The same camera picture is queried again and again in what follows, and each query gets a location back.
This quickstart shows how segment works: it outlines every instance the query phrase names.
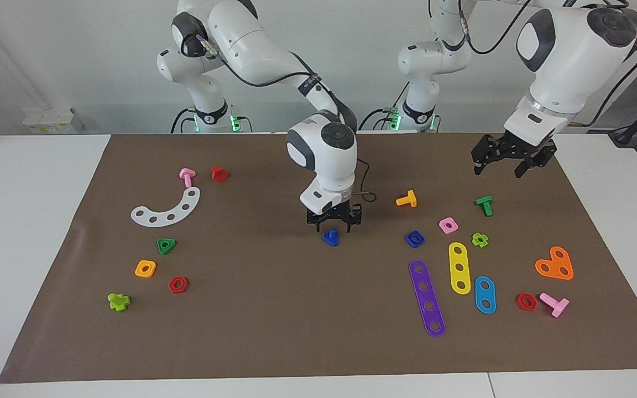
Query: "plastic toy piece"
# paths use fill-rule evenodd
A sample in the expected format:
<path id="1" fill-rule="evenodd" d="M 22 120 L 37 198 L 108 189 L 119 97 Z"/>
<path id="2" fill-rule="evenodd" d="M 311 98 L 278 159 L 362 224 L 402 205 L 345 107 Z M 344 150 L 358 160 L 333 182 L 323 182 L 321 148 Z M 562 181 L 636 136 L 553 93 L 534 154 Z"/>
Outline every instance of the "plastic toy piece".
<path id="1" fill-rule="evenodd" d="M 184 191 L 179 204 L 166 212 L 153 212 L 149 207 L 139 206 L 132 211 L 132 219 L 142 227 L 161 228 L 173 225 L 188 216 L 198 204 L 200 189 L 192 186 Z"/>
<path id="2" fill-rule="evenodd" d="M 468 252 L 460 242 L 453 242 L 449 245 L 449 274 L 454 292 L 460 295 L 467 295 L 471 292 Z"/>
<path id="3" fill-rule="evenodd" d="M 156 263 L 151 260 L 141 260 L 137 264 L 137 269 L 134 270 L 134 274 L 138 277 L 152 277 L 156 270 Z"/>
<path id="4" fill-rule="evenodd" d="M 174 294 L 179 294 L 185 292 L 188 288 L 188 279 L 184 276 L 174 276 L 169 282 L 169 289 Z"/>
<path id="5" fill-rule="evenodd" d="M 518 303 L 518 307 L 523 311 L 532 312 L 537 308 L 537 300 L 529 293 L 518 294 L 518 298 L 515 299 L 515 302 Z"/>
<path id="6" fill-rule="evenodd" d="M 176 247 L 176 241 L 175 239 L 159 239 L 158 241 L 156 241 L 156 248 L 159 250 L 159 254 L 161 255 L 167 255 L 171 252 L 171 250 L 174 250 L 174 247 Z"/>
<path id="7" fill-rule="evenodd" d="M 331 228 L 330 231 L 323 234 L 323 241 L 333 247 L 338 246 L 338 230 L 336 228 Z"/>
<path id="8" fill-rule="evenodd" d="M 476 308 L 483 314 L 491 315 L 498 308 L 495 300 L 495 284 L 487 276 L 476 278 Z"/>
<path id="9" fill-rule="evenodd" d="M 395 202 L 397 203 L 397 206 L 409 205 L 412 207 L 417 207 L 417 197 L 414 195 L 414 191 L 412 191 L 412 189 L 407 191 L 407 196 L 400 197 Z"/>
<path id="10" fill-rule="evenodd" d="M 412 277 L 412 287 L 417 296 L 417 304 L 422 314 L 424 330 L 432 337 L 443 335 L 446 330 L 442 310 L 439 308 L 437 293 L 429 277 L 429 269 L 423 261 L 414 260 L 409 264 L 409 274 Z"/>
<path id="11" fill-rule="evenodd" d="M 546 277 L 571 280 L 574 277 L 574 268 L 569 253 L 564 248 L 554 246 L 549 249 L 549 255 L 552 257 L 551 260 L 539 259 L 535 262 L 537 273 Z"/>
<path id="12" fill-rule="evenodd" d="M 179 178 L 184 180 L 184 184 L 186 188 L 190 188 L 193 184 L 190 182 L 190 179 L 195 177 L 195 170 L 183 168 L 179 173 Z"/>
<path id="13" fill-rule="evenodd" d="M 129 296 L 116 295 L 114 293 L 109 293 L 107 300 L 109 301 L 109 309 L 117 312 L 126 311 L 127 305 L 131 302 Z"/>
<path id="14" fill-rule="evenodd" d="M 472 238 L 473 239 L 471 240 L 471 243 L 473 244 L 473 246 L 480 247 L 481 249 L 488 246 L 488 237 L 486 237 L 484 234 L 476 232 L 475 234 L 473 234 Z"/>
<path id="15" fill-rule="evenodd" d="M 453 221 L 452 217 L 446 217 L 445 219 L 439 221 L 439 228 L 441 228 L 442 231 L 444 231 L 444 233 L 448 235 L 458 230 L 458 224 Z"/>
<path id="16" fill-rule="evenodd" d="M 419 233 L 419 231 L 414 230 L 410 232 L 409 234 L 407 234 L 407 236 L 405 237 L 405 241 L 407 241 L 407 243 L 410 246 L 412 246 L 414 249 L 417 249 L 417 247 L 422 246 L 425 239 L 422 236 L 422 234 Z"/>
<path id="17" fill-rule="evenodd" d="M 564 311 L 564 309 L 569 305 L 569 300 L 562 299 L 561 301 L 557 301 L 551 295 L 544 292 L 540 294 L 540 300 L 552 307 L 552 316 L 555 318 L 559 318 L 562 311 Z"/>
<path id="18" fill-rule="evenodd" d="M 215 181 L 218 181 L 219 183 L 222 183 L 223 181 L 228 179 L 228 172 L 225 171 L 225 169 L 223 169 L 220 166 L 213 166 L 213 167 L 210 168 L 210 176 Z"/>
<path id="19" fill-rule="evenodd" d="M 483 196 L 481 199 L 476 199 L 476 204 L 478 206 L 483 206 L 483 211 L 485 212 L 486 217 L 493 215 L 493 209 L 490 208 L 490 202 L 493 202 L 492 196 Z"/>

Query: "white table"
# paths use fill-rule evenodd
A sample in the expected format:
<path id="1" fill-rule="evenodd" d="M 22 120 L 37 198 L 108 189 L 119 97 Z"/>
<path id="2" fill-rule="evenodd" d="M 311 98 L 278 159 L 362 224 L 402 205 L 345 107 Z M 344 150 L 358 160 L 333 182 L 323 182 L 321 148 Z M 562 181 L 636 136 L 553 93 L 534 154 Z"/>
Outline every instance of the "white table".
<path id="1" fill-rule="evenodd" d="M 109 136 L 0 137 L 0 372 Z M 637 295 L 637 154 L 558 135 L 562 164 Z M 637 370 L 0 385 L 0 396 L 637 396 Z"/>

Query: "purple strip with holes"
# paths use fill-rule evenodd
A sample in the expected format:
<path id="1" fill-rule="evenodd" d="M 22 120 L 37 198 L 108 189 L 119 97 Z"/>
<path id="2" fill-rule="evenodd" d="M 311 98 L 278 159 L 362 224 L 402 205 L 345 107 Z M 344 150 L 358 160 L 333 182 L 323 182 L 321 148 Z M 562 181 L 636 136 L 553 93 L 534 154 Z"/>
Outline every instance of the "purple strip with holes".
<path id="1" fill-rule="evenodd" d="M 434 291 L 432 279 L 429 277 L 429 269 L 424 261 L 414 260 L 409 264 L 409 274 L 412 277 L 412 286 L 417 296 L 419 310 L 422 313 L 424 329 L 432 337 L 439 337 L 447 330 L 444 317 L 439 308 L 437 293 Z"/>

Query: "white curved plate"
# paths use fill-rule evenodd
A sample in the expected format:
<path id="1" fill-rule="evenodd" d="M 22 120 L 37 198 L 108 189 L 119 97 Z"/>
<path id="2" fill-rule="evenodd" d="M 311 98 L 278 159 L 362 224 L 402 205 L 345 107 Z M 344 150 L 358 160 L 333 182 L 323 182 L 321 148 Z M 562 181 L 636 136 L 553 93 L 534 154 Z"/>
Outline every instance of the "white curved plate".
<path id="1" fill-rule="evenodd" d="M 139 206 L 132 211 L 132 219 L 142 227 L 167 227 L 187 217 L 195 209 L 199 199 L 200 189 L 192 186 L 184 191 L 181 201 L 173 209 L 166 212 L 154 212 L 147 206 Z"/>

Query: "green led light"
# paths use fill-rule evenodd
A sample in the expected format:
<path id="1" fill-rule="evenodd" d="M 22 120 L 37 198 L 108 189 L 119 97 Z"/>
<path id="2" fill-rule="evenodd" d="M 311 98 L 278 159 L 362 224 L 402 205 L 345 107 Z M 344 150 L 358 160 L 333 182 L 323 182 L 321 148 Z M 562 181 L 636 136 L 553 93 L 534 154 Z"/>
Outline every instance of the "green led light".
<path id="1" fill-rule="evenodd" d="M 390 127 L 392 128 L 392 130 L 397 131 L 400 129 L 400 122 L 402 121 L 402 115 L 400 115 L 399 113 L 397 114 L 396 118 L 393 119 L 392 124 L 390 124 Z"/>
<path id="2" fill-rule="evenodd" d="M 238 121 L 237 116 L 230 115 L 230 124 L 232 124 L 233 131 L 240 131 L 242 126 L 240 126 L 240 121 Z"/>

